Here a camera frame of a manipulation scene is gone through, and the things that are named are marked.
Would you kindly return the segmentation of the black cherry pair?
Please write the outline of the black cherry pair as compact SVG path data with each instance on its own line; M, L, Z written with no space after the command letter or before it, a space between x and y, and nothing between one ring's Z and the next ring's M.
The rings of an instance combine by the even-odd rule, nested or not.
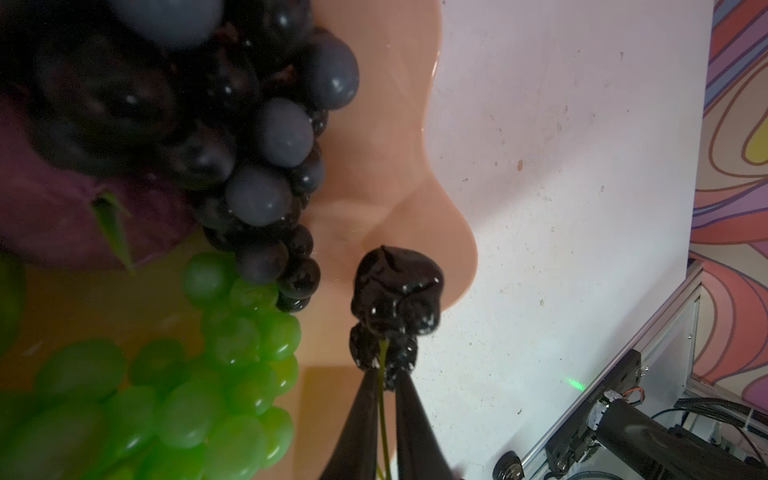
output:
M443 289L442 269L420 252L380 246L361 260L351 301L358 323L349 348L358 368L378 371L383 391L395 394L401 373L412 379L418 338L440 324Z

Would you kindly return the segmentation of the pink scalloped fruit bowl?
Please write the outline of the pink scalloped fruit bowl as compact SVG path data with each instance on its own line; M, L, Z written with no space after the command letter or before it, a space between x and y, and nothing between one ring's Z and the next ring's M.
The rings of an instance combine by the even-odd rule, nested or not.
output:
M380 246L420 252L442 269L442 312L465 293L477 268L471 232L426 159L423 123L439 56L434 1L307 1L314 22L355 54L360 84L354 99L328 115L317 142L325 178L302 210L320 271L308 305L293 312L301 328L298 378L278 405L294 421L288 453L250 479L319 479L339 440L363 371L349 339L354 280L363 257ZM155 337L182 337L191 353L201 311L185 296L187 263L214 247L196 229L166 255L132 269L65 270L25 265L20 333L1 354L29 363L60 345L108 337L126 350ZM397 473L395 394L380 388L377 475Z

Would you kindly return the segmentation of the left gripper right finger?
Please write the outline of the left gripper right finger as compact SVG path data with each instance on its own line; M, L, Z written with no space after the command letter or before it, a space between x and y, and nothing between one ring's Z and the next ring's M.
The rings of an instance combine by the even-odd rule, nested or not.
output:
M398 478L452 480L453 472L408 373L397 377L395 403Z

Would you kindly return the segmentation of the purple round fruit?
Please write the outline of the purple round fruit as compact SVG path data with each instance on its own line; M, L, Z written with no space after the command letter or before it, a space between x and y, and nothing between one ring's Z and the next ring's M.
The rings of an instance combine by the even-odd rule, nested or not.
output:
M193 209L172 182L153 175L98 179L57 169L29 144L21 107L1 101L1 247L24 262L65 270L121 269L93 204L112 195L130 257L160 258L197 227Z

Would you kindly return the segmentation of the green bumpy round fruit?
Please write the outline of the green bumpy round fruit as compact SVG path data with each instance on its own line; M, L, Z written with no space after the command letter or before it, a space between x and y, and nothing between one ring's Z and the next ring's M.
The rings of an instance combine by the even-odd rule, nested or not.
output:
M20 333L26 302L25 266L16 256L1 252L1 354L15 343Z

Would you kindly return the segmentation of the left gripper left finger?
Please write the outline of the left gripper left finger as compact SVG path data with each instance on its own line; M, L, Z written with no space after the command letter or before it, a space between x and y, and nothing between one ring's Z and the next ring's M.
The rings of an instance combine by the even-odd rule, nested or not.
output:
M377 475L378 371L364 374L343 430L320 480L373 480Z

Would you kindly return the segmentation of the green grape bunch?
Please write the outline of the green grape bunch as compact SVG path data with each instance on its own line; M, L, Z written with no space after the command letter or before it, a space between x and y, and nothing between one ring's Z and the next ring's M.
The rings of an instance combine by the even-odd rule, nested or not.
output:
M3 478L250 479L283 460L295 427L277 401L298 378L298 301L216 253L193 257L182 282L201 311L199 353L182 337L132 350L91 337L2 362Z

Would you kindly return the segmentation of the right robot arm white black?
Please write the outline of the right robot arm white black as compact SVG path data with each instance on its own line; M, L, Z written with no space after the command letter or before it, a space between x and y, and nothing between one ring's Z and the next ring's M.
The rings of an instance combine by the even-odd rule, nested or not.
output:
M748 465L709 444L673 434L622 397L601 400L587 426L596 440L644 479L765 479Z

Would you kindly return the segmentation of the dark purple grape bunch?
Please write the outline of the dark purple grape bunch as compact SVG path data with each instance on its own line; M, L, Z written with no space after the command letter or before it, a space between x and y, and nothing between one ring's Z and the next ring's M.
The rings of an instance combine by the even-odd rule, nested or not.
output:
M328 115L358 92L352 49L307 1L5 1L1 101L49 165L153 175L186 196L217 249L303 310L319 286L298 220L325 178ZM92 210L132 269L122 206Z

